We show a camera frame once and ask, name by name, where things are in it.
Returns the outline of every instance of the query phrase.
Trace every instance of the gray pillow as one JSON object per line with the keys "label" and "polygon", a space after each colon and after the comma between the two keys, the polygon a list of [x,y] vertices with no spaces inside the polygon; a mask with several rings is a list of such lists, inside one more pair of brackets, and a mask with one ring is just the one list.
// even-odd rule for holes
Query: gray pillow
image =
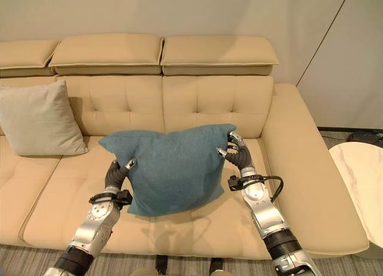
{"label": "gray pillow", "polygon": [[223,193],[224,159],[234,125],[206,125],[182,132],[121,131],[99,142],[117,156],[120,166],[137,158],[129,173],[134,196],[129,212],[160,216],[201,207]]}
{"label": "gray pillow", "polygon": [[74,120],[65,81],[32,87],[0,86],[0,125],[18,155],[88,152]]}

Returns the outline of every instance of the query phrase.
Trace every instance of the gray carpet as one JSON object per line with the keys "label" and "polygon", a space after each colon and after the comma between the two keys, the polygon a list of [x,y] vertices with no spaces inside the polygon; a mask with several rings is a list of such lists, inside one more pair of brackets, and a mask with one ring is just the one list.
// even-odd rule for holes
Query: gray carpet
{"label": "gray carpet", "polygon": [[[346,139],[344,132],[322,132],[323,136]],[[328,148],[344,142],[323,138]],[[60,251],[0,245],[0,268],[2,276],[42,275],[53,266]],[[125,254],[102,254],[92,264],[88,276],[128,276],[142,267],[154,267],[154,256]],[[210,260],[195,257],[170,257],[169,275],[208,276]],[[383,276],[383,260],[364,259],[357,256],[344,256],[315,260],[323,276]],[[224,269],[235,276],[274,276],[268,260],[225,259]]]}

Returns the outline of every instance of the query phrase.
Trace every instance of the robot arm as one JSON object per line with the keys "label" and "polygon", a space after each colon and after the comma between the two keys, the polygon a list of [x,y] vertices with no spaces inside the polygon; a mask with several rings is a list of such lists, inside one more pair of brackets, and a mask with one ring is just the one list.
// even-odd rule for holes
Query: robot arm
{"label": "robot arm", "polygon": [[112,162],[105,177],[105,190],[90,199],[92,207],[85,221],[54,267],[44,276],[83,276],[88,271],[93,259],[107,244],[112,228],[120,218],[120,210],[132,202],[129,191],[121,191],[121,187],[135,165],[135,158],[122,167],[117,161]]}
{"label": "robot arm", "polygon": [[[253,222],[273,260],[277,275],[321,276],[315,263],[302,250],[289,225],[273,204],[283,188],[282,178],[258,175],[243,138],[236,132],[229,134],[229,142],[235,144],[229,147],[237,150],[237,153],[228,153],[222,148],[217,150],[219,155],[236,165],[241,173],[240,178],[232,176],[229,179],[230,190],[241,190],[242,197],[251,210]],[[265,186],[268,179],[279,179],[281,182],[271,198]]]}

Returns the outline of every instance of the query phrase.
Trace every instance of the blue-green pillow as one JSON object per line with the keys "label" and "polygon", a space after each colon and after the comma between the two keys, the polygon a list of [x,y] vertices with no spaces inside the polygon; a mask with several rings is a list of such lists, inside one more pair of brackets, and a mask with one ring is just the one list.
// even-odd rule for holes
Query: blue-green pillow
{"label": "blue-green pillow", "polygon": [[129,173],[134,196],[128,212],[160,216],[201,207],[223,194],[224,159],[234,125],[206,125],[182,132],[121,131],[99,143],[117,156],[120,166],[136,157]]}

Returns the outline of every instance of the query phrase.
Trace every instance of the marble table top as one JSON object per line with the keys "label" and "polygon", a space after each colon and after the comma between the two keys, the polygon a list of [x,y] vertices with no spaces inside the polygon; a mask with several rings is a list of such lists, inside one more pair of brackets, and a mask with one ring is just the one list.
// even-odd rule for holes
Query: marble table top
{"label": "marble table top", "polygon": [[368,239],[383,247],[383,148],[345,142],[330,154],[347,186]]}

